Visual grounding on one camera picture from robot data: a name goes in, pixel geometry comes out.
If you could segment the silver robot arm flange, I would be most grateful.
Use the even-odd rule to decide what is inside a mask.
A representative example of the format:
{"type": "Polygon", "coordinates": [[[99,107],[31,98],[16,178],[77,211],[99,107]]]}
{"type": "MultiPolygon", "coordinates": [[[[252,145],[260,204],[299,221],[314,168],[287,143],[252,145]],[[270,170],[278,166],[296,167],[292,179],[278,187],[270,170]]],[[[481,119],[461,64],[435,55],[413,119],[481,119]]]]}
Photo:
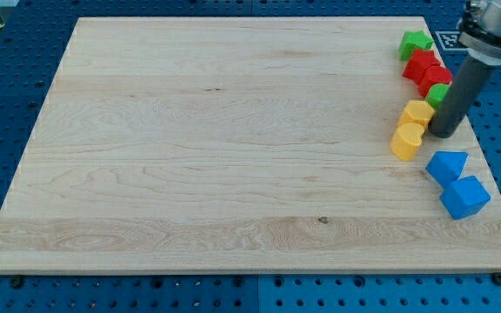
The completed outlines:
{"type": "Polygon", "coordinates": [[[501,60],[501,0],[466,1],[458,30],[464,47],[501,60]]]}

